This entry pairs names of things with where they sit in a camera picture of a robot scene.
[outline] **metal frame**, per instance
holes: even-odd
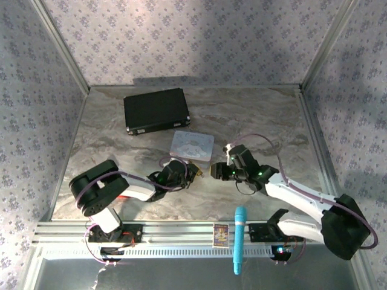
[[[63,61],[65,62],[68,69],[70,70],[71,75],[74,77],[79,88],[81,89],[82,94],[85,95],[89,93],[90,87],[88,86],[85,78],[83,77],[82,72],[80,71],[76,61],[72,57],[65,41],[60,35],[59,30],[56,28],[45,4],[41,0],[30,0],[30,2],[35,8],[45,28],[47,29],[47,32],[50,35],[51,40],[54,42],[60,56],[62,56]]]
[[[316,153],[318,164],[322,173],[322,186],[325,193],[329,193],[334,196],[339,196],[340,187],[335,178],[335,170],[330,159],[327,159],[324,155],[324,152],[327,150],[327,145],[324,138],[318,134],[318,129],[320,128],[319,122],[313,118],[311,114],[312,110],[310,109],[305,96],[299,94],[299,98],[302,105],[303,114],[307,121],[308,130],[310,131],[312,145],[314,152]],[[377,283],[372,269],[369,265],[366,252],[358,251],[354,257],[351,259],[351,264],[353,267],[354,275],[357,280],[359,289],[361,290],[373,290],[377,289]]]
[[[344,0],[340,9],[337,11],[337,15],[333,20],[330,28],[328,29],[327,35],[324,37],[319,50],[317,51],[312,64],[302,80],[302,88],[307,89],[317,73],[320,71],[322,65],[328,58],[329,53],[332,50],[334,43],[343,31],[346,23],[348,22],[353,10],[357,7],[359,0]]]

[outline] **small card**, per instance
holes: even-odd
[[[212,234],[213,248],[229,248],[229,225],[214,224]]]

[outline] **wire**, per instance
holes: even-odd
[[[163,167],[163,164],[161,163],[163,160],[165,159],[176,159],[177,161],[179,161],[180,163],[182,163],[184,165],[184,169],[186,170],[186,173],[184,174],[184,177],[187,178],[187,175],[188,175],[188,167],[187,167],[187,164],[184,162],[184,160],[180,159],[179,157],[174,157],[174,156],[164,156],[162,157],[159,161],[158,161],[158,165],[160,167]]]
[[[98,259],[98,258],[93,254],[93,252],[90,250],[89,245],[87,244],[87,238],[86,238],[86,236],[87,236],[87,234],[90,232],[90,230],[91,230],[92,228],[94,228],[95,226],[97,226],[97,224],[92,224],[90,227],[87,228],[85,234],[83,235],[83,239],[85,240],[85,245],[86,245],[86,247],[87,247],[87,250],[88,250],[89,253],[93,256],[94,260],[96,260],[97,262],[102,263],[102,264],[107,264],[108,261],[107,261],[107,262],[104,262],[103,260]]]
[[[173,189],[177,189],[177,188],[180,188],[180,187],[168,187],[168,186],[163,186],[163,185],[160,185],[160,184],[157,184],[156,182],[152,182],[152,181],[149,181],[147,179],[144,179],[144,178],[141,178],[141,177],[138,177],[138,176],[135,176],[135,175],[132,175],[132,174],[129,174],[129,173],[126,173],[124,171],[112,171],[112,172],[108,172],[104,175],[101,175],[100,177],[94,179],[93,181],[91,181],[88,185],[86,185],[81,191],[80,193],[77,195],[77,198],[75,200],[75,206],[80,209],[80,206],[79,206],[79,201],[80,199],[82,198],[82,196],[94,185],[96,184],[98,181],[104,179],[104,178],[107,178],[109,176],[112,176],[112,175],[116,175],[116,174],[121,174],[123,176],[127,176],[127,177],[130,177],[130,178],[133,178],[133,179],[136,179],[136,180],[139,180],[139,181],[143,181],[145,183],[148,183],[148,184],[152,184],[154,186],[157,186],[157,187],[160,187],[162,189],[166,189],[166,190],[173,190]]]
[[[242,195],[253,195],[254,193],[256,193],[256,192],[253,192],[253,193],[243,193],[242,191],[239,190],[238,182],[237,181],[235,181],[235,187],[239,191],[239,193],[242,194]]]
[[[272,148],[274,149],[275,151],[275,154],[277,156],[277,159],[278,159],[278,163],[279,163],[279,171],[282,175],[282,178],[284,179],[284,181],[286,182],[286,184],[293,190],[297,191],[298,193],[308,197],[308,198],[311,198],[311,199],[314,199],[316,201],[319,201],[319,202],[323,202],[325,204],[329,204],[330,206],[333,206],[333,207],[338,207],[340,208],[341,210],[349,213],[350,215],[354,216],[356,219],[358,219],[359,221],[361,221],[362,224],[364,224],[364,226],[369,230],[369,232],[374,236],[374,243],[372,245],[369,245],[369,246],[361,246],[360,249],[362,250],[370,250],[370,249],[373,249],[377,246],[377,244],[379,243],[379,238],[377,236],[377,233],[376,231],[373,229],[373,227],[363,218],[361,217],[359,214],[355,213],[353,210],[350,210],[349,208],[345,207],[344,205],[341,205],[341,204],[338,204],[336,202],[333,202],[333,201],[330,201],[328,199],[325,199],[325,198],[319,198],[318,196],[315,196],[315,195],[312,195],[311,193],[309,192],[306,192],[305,190],[302,190],[301,188],[298,188],[296,187],[295,185],[293,185],[289,179],[286,177],[286,174],[285,174],[285,170],[284,170],[284,166],[282,165],[282,161],[281,161],[281,157],[279,156],[277,150],[276,150],[276,147],[275,145],[273,144],[273,142],[271,142],[267,137],[261,135],[261,134],[256,134],[256,133],[252,133],[252,134],[247,134],[247,135],[243,135],[239,138],[237,138],[233,143],[232,145],[234,146],[237,142],[239,142],[240,140],[244,139],[245,137],[249,137],[249,136],[259,136],[259,137],[262,137],[263,139],[265,139],[266,141],[268,141],[270,143],[270,145],[272,146]]]
[[[293,264],[293,263],[296,263],[299,259],[302,258],[302,256],[304,255],[304,252],[307,248],[307,240],[304,239],[304,242],[302,243],[302,248],[301,248],[301,251],[300,253],[298,254],[298,256],[294,259],[294,260],[290,260],[289,262],[285,262],[286,265],[289,265],[289,264]]]

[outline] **silver bar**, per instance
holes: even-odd
[[[322,173],[323,192],[329,193],[334,196],[339,196],[340,187],[337,183],[337,180],[334,178],[335,171],[333,165],[330,160],[327,160],[325,158],[324,155],[325,148],[327,148],[325,140],[317,133],[318,128],[320,128],[320,124],[315,118],[312,117],[311,109],[305,100],[305,96],[301,94],[299,97],[302,105],[302,110],[307,121],[308,130],[310,131],[310,135],[312,137],[314,152],[316,153],[320,171]],[[351,259],[351,265],[353,267],[354,275],[357,280],[359,289],[377,289],[378,286],[376,283],[376,279],[369,265],[369,260],[366,256],[366,252],[361,250],[358,251]]]
[[[98,258],[100,248],[90,245],[91,252]],[[91,255],[84,245],[74,245],[70,248],[61,248],[58,245],[45,247],[42,256],[44,259],[90,259]],[[271,246],[254,245],[244,247],[245,258],[273,257]],[[231,258],[233,248],[220,249],[211,246],[155,246],[152,248],[125,249],[124,255],[107,255],[109,258],[119,259],[142,259],[142,258]]]
[[[333,20],[326,36],[324,37],[319,50],[314,57],[312,64],[309,66],[309,69],[302,80],[302,89],[307,90],[309,85],[312,83],[317,73],[320,71],[322,65],[326,61],[329,53],[332,50],[334,43],[339,37],[340,33],[343,31],[346,23],[348,22],[353,10],[356,8],[359,0],[344,0],[340,6],[339,11],[337,11],[336,17]]]
[[[43,3],[42,0],[30,0],[33,7],[35,8],[38,16],[40,17],[43,25],[47,29],[48,34],[51,37],[51,40],[55,44],[60,56],[62,56],[63,61],[70,70],[71,75],[74,77],[75,81],[79,85],[79,88],[82,90],[83,95],[89,93],[89,86],[82,75],[76,61],[73,59],[69,49],[66,46],[65,41],[60,35],[59,30],[56,28],[53,20],[50,17],[50,14]]]

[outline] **small box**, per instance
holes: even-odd
[[[211,161],[214,137],[211,135],[176,131],[169,154],[191,160],[199,167],[208,168]]]
[[[123,99],[126,131],[138,135],[190,124],[182,89],[132,95]]]

